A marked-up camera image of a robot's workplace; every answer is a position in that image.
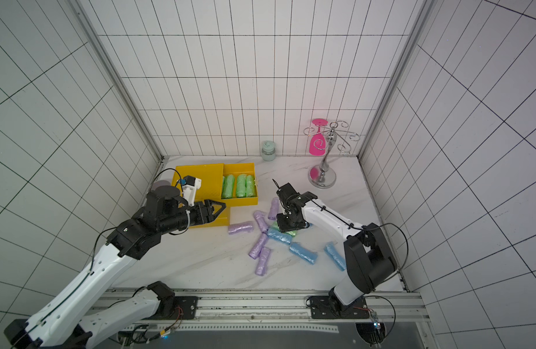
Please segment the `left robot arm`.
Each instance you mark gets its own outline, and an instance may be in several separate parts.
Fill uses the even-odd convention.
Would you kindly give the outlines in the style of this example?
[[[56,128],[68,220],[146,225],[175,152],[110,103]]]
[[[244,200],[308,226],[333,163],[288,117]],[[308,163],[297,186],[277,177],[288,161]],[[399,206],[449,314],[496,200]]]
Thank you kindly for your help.
[[[181,319],[175,293],[154,282],[94,315],[89,309],[125,271],[141,260],[163,235],[183,233],[214,222],[226,205],[206,199],[191,204],[174,186],[160,186],[132,218],[109,230],[92,261],[48,305],[28,319],[16,319],[4,330],[12,348],[93,348],[136,321]]]

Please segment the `yellow top drawer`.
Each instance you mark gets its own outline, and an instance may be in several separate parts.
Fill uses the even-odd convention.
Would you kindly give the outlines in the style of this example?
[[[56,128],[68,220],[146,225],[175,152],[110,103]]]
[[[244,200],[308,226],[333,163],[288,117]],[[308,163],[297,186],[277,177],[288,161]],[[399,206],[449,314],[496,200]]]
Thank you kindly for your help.
[[[255,165],[225,164],[221,200],[228,207],[258,205]]]

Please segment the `green bag roll top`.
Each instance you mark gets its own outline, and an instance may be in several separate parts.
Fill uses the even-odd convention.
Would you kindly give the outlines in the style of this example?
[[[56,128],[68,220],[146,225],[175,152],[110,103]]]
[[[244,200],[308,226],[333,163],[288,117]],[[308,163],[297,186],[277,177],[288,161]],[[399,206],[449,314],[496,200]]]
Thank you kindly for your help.
[[[246,176],[246,196],[247,197],[256,196],[256,186],[255,186],[255,179],[253,175]]]

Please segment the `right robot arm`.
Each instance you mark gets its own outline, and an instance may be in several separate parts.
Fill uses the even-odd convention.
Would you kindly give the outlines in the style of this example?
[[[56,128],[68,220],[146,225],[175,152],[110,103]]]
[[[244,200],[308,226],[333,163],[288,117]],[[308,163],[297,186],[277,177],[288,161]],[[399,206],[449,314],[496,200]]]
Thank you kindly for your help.
[[[398,270],[397,260],[380,225],[361,225],[328,208],[314,193],[299,193],[290,183],[276,191],[283,207],[281,231],[320,228],[343,238],[345,278],[328,294],[329,313],[342,316]]]

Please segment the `green bag roll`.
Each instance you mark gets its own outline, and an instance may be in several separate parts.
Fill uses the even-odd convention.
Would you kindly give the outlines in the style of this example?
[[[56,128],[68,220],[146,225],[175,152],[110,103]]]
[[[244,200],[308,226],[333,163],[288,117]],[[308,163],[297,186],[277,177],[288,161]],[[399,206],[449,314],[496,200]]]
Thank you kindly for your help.
[[[272,228],[274,228],[274,229],[275,229],[276,231],[278,231],[278,232],[281,232],[281,233],[284,233],[284,234],[288,234],[288,235],[290,235],[290,236],[292,236],[292,237],[295,237],[295,236],[297,235],[297,231],[282,231],[282,230],[280,229],[280,227],[279,227],[279,225],[278,225],[277,222],[274,222],[274,223],[272,224]]]
[[[230,174],[227,176],[226,199],[233,198],[234,185],[235,185],[235,176],[233,174]]]
[[[226,199],[227,177],[222,176],[221,198]]]
[[[256,196],[256,186],[255,186],[255,179],[253,175],[246,176],[246,196],[247,197]]]
[[[235,184],[235,195],[237,198],[246,197],[246,174],[239,174]]]

